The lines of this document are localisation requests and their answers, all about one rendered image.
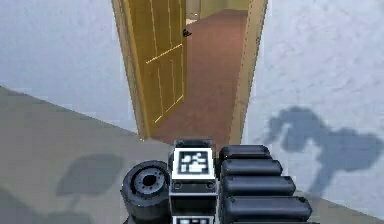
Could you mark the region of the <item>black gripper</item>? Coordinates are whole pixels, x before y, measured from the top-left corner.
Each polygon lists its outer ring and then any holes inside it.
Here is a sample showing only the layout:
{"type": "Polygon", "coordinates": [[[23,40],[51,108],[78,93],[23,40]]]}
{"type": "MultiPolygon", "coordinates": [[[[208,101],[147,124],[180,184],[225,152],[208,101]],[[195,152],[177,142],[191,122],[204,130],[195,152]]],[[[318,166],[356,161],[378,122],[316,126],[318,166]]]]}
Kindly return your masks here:
{"type": "Polygon", "coordinates": [[[163,161],[135,165],[126,174],[120,190],[129,218],[124,224],[169,224],[170,175],[163,161]]]}

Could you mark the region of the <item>yellow wooden room door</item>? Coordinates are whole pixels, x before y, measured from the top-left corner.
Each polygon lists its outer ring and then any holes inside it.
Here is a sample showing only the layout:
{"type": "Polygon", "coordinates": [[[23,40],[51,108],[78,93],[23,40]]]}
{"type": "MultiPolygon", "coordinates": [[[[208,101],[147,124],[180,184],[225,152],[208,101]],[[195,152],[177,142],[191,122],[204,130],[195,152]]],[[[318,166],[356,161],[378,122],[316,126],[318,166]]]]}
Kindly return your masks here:
{"type": "Polygon", "coordinates": [[[157,127],[184,101],[185,0],[123,0],[144,103],[145,124],[157,127]]]}

